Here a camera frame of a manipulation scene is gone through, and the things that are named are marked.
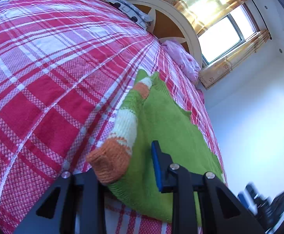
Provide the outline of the white car print pillow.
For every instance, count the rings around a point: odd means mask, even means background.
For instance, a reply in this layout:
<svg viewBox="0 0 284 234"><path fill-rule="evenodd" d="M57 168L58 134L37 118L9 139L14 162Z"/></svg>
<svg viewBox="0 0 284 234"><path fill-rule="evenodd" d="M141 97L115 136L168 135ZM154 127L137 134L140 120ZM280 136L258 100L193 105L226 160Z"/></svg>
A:
<svg viewBox="0 0 284 234"><path fill-rule="evenodd" d="M153 18L126 0L106 0L107 3L126 14L138 26L146 30L153 22Z"/></svg>

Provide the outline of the window with frame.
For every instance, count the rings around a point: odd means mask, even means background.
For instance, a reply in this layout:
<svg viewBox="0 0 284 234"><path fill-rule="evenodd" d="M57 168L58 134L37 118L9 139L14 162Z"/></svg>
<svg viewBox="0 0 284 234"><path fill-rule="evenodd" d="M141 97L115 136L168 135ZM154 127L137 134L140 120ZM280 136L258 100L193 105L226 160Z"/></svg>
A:
<svg viewBox="0 0 284 234"><path fill-rule="evenodd" d="M244 44L259 30L246 5L232 10L199 37L203 66L207 67Z"/></svg>

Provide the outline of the left yellow curtain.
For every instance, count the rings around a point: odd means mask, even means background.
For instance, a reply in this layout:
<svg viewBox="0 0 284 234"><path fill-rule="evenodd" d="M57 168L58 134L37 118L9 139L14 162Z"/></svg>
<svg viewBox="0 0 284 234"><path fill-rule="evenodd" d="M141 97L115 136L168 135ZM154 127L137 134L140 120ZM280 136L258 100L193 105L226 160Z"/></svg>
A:
<svg viewBox="0 0 284 234"><path fill-rule="evenodd" d="M164 0L189 21L197 36L227 16L247 0Z"/></svg>

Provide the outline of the right yellow curtain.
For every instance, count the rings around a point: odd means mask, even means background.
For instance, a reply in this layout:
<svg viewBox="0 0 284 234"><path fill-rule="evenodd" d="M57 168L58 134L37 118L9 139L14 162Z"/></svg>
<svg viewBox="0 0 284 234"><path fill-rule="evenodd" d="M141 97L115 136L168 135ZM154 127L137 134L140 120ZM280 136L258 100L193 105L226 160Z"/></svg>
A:
<svg viewBox="0 0 284 234"><path fill-rule="evenodd" d="M255 32L243 44L200 71L199 79L206 90L231 73L249 56L271 39L268 30Z"/></svg>

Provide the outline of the pink pillow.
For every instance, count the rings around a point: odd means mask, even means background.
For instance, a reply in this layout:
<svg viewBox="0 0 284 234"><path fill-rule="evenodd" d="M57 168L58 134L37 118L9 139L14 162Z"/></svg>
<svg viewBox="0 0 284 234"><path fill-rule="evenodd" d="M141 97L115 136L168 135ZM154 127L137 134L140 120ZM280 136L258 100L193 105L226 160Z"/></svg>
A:
<svg viewBox="0 0 284 234"><path fill-rule="evenodd" d="M196 85L199 79L199 72L201 70L196 59L186 52L184 47L176 41L166 40L161 44L161 46L178 65L189 81Z"/></svg>

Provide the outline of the cream wooden headboard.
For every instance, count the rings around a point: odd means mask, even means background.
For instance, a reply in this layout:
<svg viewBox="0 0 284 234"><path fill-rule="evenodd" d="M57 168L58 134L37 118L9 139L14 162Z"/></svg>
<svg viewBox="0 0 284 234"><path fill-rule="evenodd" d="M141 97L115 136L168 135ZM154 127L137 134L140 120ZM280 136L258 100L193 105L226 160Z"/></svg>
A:
<svg viewBox="0 0 284 234"><path fill-rule="evenodd" d="M185 16L163 0L126 0L148 14L152 19L147 31L160 42L175 40L202 65L198 36Z"/></svg>

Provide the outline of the green orange striped knit sweater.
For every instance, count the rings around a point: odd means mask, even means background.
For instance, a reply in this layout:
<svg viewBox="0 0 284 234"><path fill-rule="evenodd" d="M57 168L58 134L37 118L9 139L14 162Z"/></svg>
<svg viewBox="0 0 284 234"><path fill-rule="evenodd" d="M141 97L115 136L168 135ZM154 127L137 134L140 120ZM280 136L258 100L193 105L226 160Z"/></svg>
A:
<svg viewBox="0 0 284 234"><path fill-rule="evenodd" d="M118 200L141 214L171 222L173 196L160 193L156 186L153 141L190 172L211 171L222 178L218 157L191 122L191 112L172 99L158 73L148 75L139 70L111 132L86 160Z"/></svg>

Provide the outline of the pink cloth behind bed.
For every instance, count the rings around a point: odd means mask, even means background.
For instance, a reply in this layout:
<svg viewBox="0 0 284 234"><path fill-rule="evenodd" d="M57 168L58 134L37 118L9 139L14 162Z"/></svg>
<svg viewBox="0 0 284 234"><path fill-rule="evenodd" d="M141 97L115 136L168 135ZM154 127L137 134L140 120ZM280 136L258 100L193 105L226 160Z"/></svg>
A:
<svg viewBox="0 0 284 234"><path fill-rule="evenodd" d="M205 97L204 97L204 93L201 89L197 89L198 95L202 101L203 104L205 104Z"/></svg>

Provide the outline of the yellow curtain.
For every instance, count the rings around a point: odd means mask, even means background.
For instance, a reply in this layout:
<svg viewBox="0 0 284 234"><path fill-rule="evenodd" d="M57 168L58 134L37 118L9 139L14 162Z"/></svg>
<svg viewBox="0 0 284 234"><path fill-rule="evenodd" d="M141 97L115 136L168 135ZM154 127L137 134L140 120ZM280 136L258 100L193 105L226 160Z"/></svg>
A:
<svg viewBox="0 0 284 234"><path fill-rule="evenodd" d="M164 0L189 21L197 36L227 16L247 0Z"/></svg>
<svg viewBox="0 0 284 234"><path fill-rule="evenodd" d="M206 90L231 73L249 56L271 39L268 30L255 32L243 44L200 71L199 79Z"/></svg>

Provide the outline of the red plaid bed sheet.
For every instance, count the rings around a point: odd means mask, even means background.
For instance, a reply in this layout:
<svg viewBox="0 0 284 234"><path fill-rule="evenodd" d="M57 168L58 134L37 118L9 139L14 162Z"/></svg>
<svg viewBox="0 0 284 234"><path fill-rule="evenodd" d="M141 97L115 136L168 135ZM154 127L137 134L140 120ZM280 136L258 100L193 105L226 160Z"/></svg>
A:
<svg viewBox="0 0 284 234"><path fill-rule="evenodd" d="M158 72L220 156L195 86L159 41L99 0L0 0L0 230L110 132L139 69Z"/></svg>

